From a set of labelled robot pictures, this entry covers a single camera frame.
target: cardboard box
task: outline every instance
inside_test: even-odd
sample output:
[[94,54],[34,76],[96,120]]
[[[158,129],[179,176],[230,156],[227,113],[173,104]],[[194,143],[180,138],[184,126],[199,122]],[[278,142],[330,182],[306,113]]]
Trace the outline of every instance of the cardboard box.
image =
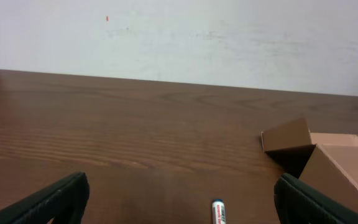
[[262,147],[300,180],[358,213],[358,135],[311,133],[301,118],[262,132]]

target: cardboard flap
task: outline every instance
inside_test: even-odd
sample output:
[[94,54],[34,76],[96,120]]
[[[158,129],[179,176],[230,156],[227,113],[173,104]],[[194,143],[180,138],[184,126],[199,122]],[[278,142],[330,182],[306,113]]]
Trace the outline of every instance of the cardboard flap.
[[356,134],[310,133],[310,138],[312,144],[358,146],[358,135]]
[[265,152],[310,144],[309,128],[304,118],[262,132],[262,145]]
[[317,145],[300,180],[358,213],[358,146]]

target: brown tabletop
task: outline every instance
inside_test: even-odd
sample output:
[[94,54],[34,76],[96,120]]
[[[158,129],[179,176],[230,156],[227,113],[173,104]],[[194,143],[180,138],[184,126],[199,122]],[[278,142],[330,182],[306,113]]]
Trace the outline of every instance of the brown tabletop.
[[260,132],[358,134],[358,97],[0,70],[0,209],[76,170],[83,223],[278,223]]

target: wood grain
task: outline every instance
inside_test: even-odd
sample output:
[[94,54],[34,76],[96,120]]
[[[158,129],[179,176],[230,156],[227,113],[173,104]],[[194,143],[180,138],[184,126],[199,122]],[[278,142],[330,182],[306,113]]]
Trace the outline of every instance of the wood grain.
[[278,223],[262,130],[357,133],[358,97],[0,70],[0,209],[75,170],[83,223]]

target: white marker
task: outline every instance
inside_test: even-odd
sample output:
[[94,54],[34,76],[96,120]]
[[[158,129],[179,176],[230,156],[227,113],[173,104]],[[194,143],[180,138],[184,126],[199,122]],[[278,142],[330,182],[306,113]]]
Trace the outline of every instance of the white marker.
[[226,224],[226,212],[221,199],[215,199],[212,202],[212,218],[214,224]]

